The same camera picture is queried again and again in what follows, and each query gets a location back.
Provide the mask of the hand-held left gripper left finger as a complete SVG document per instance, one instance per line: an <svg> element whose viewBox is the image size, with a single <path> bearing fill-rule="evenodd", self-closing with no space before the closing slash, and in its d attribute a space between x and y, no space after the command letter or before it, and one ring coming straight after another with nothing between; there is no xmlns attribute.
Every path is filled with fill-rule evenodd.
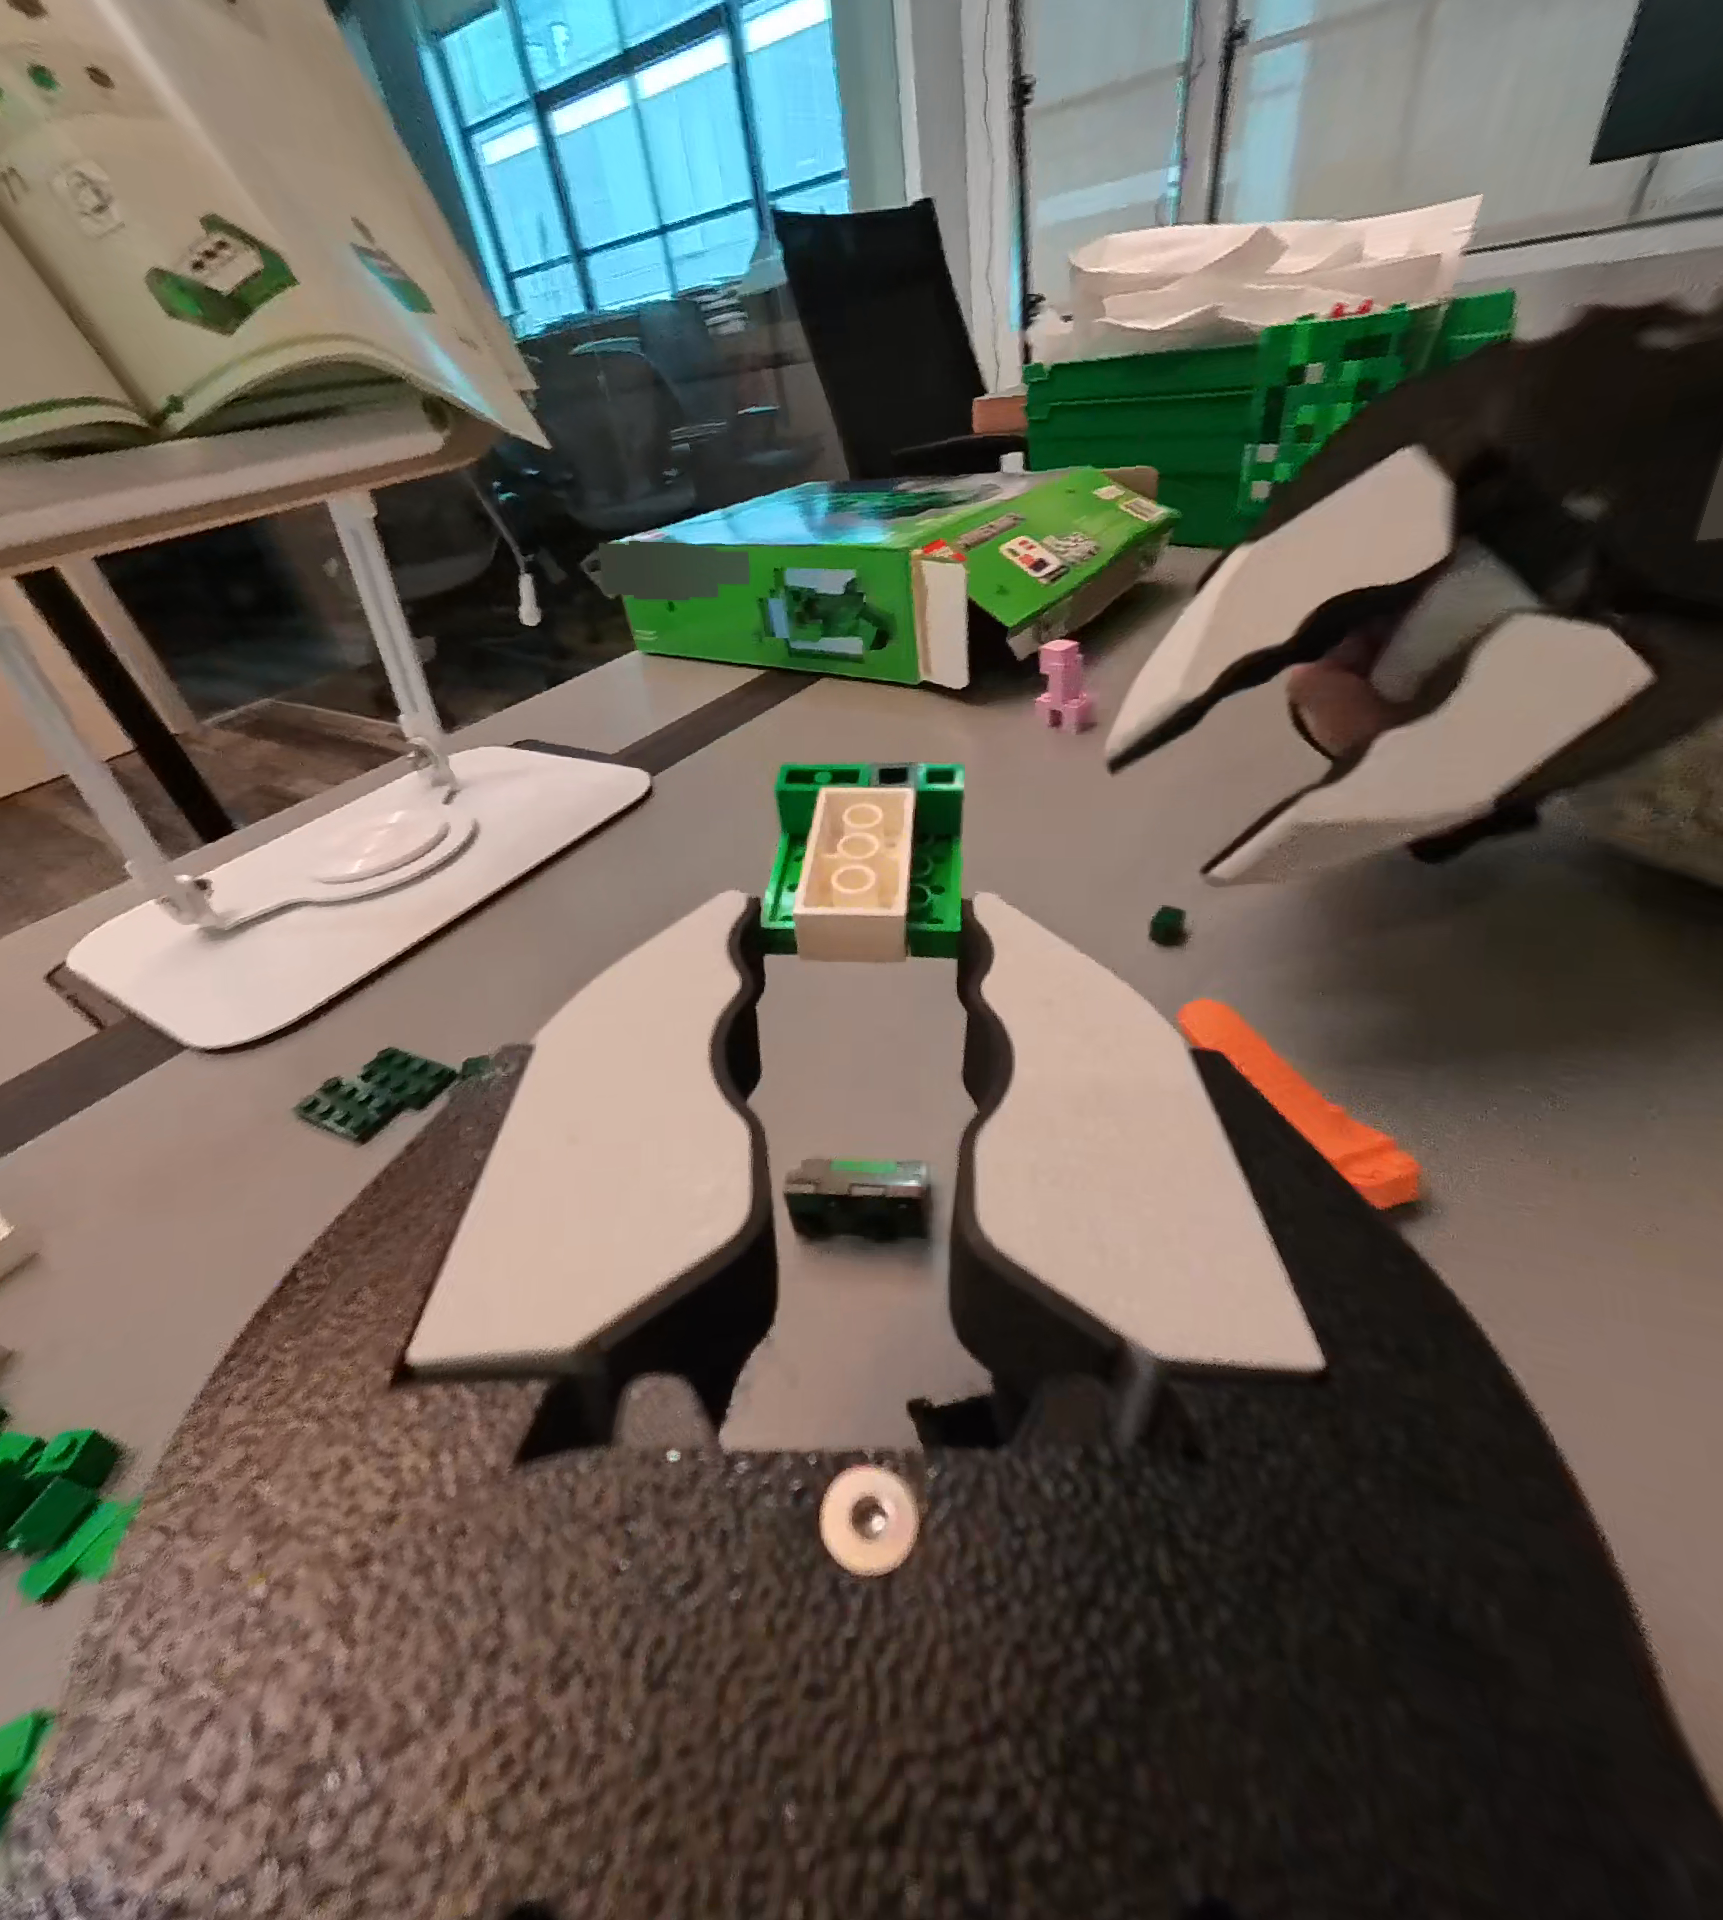
<svg viewBox="0 0 1723 1920"><path fill-rule="evenodd" d="M760 904L722 889L536 1031L402 1354L412 1380L544 1380L544 1428L614 1428L682 1380L710 1428L778 1312Z"/></svg>

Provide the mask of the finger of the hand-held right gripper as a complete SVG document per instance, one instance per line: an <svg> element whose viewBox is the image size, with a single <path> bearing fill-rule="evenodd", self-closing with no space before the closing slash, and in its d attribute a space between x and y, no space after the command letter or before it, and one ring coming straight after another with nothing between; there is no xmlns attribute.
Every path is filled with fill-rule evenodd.
<svg viewBox="0 0 1723 1920"><path fill-rule="evenodd" d="M1611 627L1547 610L1479 542L1402 615L1372 684L1422 707L1260 820L1204 870L1282 883L1470 825L1655 679Z"/></svg>
<svg viewBox="0 0 1723 1920"><path fill-rule="evenodd" d="M1316 660L1402 612L1448 563L1456 487L1404 445L1274 532L1236 546L1144 660L1114 714L1106 761L1126 769L1232 693Z"/></svg>

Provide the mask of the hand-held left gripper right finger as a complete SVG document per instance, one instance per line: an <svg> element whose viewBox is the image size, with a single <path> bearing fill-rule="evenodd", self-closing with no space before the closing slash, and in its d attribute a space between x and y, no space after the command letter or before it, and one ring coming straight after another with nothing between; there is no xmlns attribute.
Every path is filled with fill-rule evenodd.
<svg viewBox="0 0 1723 1920"><path fill-rule="evenodd" d="M964 911L948 1304L1008 1419L1096 1380L1120 1428L1164 1386L1322 1380L1328 1355L1172 1020L998 893Z"/></svg>

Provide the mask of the green and white lego assembly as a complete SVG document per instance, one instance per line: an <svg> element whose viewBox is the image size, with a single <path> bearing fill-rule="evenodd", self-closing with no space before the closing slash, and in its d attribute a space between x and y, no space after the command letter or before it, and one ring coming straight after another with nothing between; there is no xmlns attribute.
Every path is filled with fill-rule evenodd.
<svg viewBox="0 0 1723 1920"><path fill-rule="evenodd" d="M768 954L884 963L960 954L966 768L788 761L762 900Z"/></svg>

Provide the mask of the small dark lego assembly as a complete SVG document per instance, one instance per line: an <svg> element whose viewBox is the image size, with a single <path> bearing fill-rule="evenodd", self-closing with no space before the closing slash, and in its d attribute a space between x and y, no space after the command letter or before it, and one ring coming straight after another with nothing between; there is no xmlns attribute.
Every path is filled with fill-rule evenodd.
<svg viewBox="0 0 1723 1920"><path fill-rule="evenodd" d="M804 1238L926 1238L932 1179L920 1159L810 1158L782 1181L786 1212Z"/></svg>

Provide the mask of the green lego box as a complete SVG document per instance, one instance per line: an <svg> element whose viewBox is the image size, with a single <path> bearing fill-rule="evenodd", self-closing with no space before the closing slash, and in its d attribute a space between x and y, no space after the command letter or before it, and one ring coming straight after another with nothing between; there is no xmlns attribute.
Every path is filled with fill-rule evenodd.
<svg viewBox="0 0 1723 1920"><path fill-rule="evenodd" d="M604 542L646 655L964 692L1078 637L1178 513L1154 467L804 482Z"/></svg>

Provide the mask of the person's right hand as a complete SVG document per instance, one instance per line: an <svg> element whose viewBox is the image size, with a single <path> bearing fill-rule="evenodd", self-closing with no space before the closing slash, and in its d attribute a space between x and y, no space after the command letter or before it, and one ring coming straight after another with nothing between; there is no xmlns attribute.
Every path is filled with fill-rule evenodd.
<svg viewBox="0 0 1723 1920"><path fill-rule="evenodd" d="M1372 684L1380 637L1354 634L1322 658L1290 669L1290 715L1306 742L1330 759L1354 756L1400 718Z"/></svg>

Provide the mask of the green crate with papers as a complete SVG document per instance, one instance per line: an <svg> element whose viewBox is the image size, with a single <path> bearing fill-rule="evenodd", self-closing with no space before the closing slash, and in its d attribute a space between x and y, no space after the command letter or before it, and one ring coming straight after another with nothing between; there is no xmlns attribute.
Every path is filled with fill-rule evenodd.
<svg viewBox="0 0 1723 1920"><path fill-rule="evenodd" d="M1036 362L1034 467L1154 467L1178 546L1228 550L1354 417L1404 381L1505 342L1511 287L1266 327L1250 343Z"/></svg>

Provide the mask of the orange brick separator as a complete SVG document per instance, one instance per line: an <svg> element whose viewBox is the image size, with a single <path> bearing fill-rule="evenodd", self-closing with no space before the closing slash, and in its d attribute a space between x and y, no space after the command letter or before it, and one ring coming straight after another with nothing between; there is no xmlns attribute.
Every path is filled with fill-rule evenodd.
<svg viewBox="0 0 1723 1920"><path fill-rule="evenodd" d="M1422 1199L1422 1167L1398 1140L1320 1091L1232 1006L1196 998L1178 1025L1198 1047L1218 1051L1338 1172L1382 1212Z"/></svg>

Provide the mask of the white paper bags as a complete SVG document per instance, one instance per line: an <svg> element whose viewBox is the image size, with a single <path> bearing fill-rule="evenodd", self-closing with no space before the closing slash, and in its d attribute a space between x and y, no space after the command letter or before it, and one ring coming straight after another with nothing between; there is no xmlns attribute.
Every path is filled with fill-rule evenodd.
<svg viewBox="0 0 1723 1920"><path fill-rule="evenodd" d="M1479 194L1364 218L1116 231L1068 260L1066 348L1082 355L1234 343L1302 319L1450 297Z"/></svg>

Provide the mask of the white book stand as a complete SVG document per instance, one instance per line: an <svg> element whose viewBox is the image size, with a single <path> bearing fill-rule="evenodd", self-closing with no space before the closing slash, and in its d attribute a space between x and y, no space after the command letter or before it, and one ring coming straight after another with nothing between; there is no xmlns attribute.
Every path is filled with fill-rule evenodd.
<svg viewBox="0 0 1723 1920"><path fill-rule="evenodd" d="M228 1051L320 1013L512 883L634 812L652 776L442 731L378 532L374 490L452 471L490 423L432 400L202 440L0 456L0 582L324 503L386 668L408 772L194 873L156 842L0 595L0 672L144 900L66 957L176 1044Z"/></svg>

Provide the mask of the black office chair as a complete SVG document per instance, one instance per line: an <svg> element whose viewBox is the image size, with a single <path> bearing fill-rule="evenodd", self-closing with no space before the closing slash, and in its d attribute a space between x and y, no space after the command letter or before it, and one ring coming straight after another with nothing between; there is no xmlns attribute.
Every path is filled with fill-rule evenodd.
<svg viewBox="0 0 1723 1920"><path fill-rule="evenodd" d="M986 396L936 206L776 208L786 281L856 482L996 471L1024 434L976 429Z"/></svg>

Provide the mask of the dark mesh office chair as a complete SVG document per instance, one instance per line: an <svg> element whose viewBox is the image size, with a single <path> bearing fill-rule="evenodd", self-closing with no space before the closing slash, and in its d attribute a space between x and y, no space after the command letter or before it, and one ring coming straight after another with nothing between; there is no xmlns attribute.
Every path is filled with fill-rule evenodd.
<svg viewBox="0 0 1723 1920"><path fill-rule="evenodd" d="M772 300L700 290L552 324L520 343L540 443L478 473L546 603L608 540L812 477L818 386Z"/></svg>

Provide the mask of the window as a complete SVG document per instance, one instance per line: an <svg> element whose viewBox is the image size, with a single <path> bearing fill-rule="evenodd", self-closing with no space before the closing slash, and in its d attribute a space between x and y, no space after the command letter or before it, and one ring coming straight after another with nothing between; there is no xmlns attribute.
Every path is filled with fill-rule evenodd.
<svg viewBox="0 0 1723 1920"><path fill-rule="evenodd" d="M516 334L760 274L774 216L854 208L828 2L414 3Z"/></svg>

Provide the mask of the dark wall screen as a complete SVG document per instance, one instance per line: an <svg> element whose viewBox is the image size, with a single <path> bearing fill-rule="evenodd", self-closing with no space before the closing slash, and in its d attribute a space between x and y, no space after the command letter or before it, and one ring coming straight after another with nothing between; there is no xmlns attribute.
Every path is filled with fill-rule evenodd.
<svg viewBox="0 0 1723 1920"><path fill-rule="evenodd" d="M1723 141L1723 2L1639 2L1591 163Z"/></svg>

